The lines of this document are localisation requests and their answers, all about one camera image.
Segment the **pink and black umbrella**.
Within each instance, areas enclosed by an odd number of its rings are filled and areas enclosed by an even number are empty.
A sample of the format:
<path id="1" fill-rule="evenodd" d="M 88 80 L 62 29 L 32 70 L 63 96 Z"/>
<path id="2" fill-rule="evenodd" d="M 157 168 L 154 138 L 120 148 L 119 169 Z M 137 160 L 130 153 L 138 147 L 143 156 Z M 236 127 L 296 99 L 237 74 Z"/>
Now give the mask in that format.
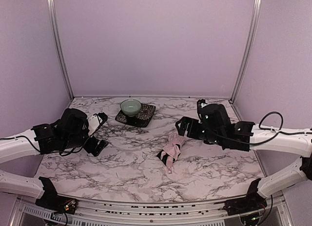
<path id="1" fill-rule="evenodd" d="M 156 155 L 166 166 L 169 174 L 173 172 L 173 164 L 181 154 L 181 148 L 185 143 L 185 138 L 177 132 L 169 135 L 168 142 L 163 149 Z"/>

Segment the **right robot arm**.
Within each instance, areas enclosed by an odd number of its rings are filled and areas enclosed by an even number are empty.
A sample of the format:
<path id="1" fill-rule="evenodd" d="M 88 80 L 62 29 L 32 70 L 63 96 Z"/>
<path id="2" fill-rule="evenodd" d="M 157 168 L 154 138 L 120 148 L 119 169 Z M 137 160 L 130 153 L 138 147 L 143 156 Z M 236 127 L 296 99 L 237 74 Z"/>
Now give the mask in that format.
<path id="1" fill-rule="evenodd" d="M 251 182 L 244 197 L 227 200 L 224 210 L 229 216 L 267 206 L 267 198 L 276 192 L 312 178 L 312 131 L 284 130 L 249 121 L 232 123 L 222 104 L 197 102 L 198 119 L 182 117 L 175 123 L 181 136 L 219 145 L 223 150 L 278 151 L 299 156 L 284 169 Z"/>

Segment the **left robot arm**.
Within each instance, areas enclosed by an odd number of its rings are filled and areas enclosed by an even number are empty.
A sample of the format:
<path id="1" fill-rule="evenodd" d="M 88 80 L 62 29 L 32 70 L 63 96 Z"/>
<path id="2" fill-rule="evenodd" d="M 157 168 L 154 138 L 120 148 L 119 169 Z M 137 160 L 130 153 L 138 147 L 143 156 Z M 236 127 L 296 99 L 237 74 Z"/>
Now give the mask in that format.
<path id="1" fill-rule="evenodd" d="M 57 153 L 66 156 L 85 150 L 94 157 L 108 145 L 95 138 L 95 133 L 107 121 L 101 112 L 88 117 L 86 113 L 67 108 L 52 124 L 36 125 L 20 134 L 0 140 L 0 161 L 5 163 L 25 156 Z M 34 198 L 39 207 L 57 213 L 75 214 L 78 201 L 58 194 L 49 178 L 28 178 L 6 171 L 0 172 L 1 192 Z"/>

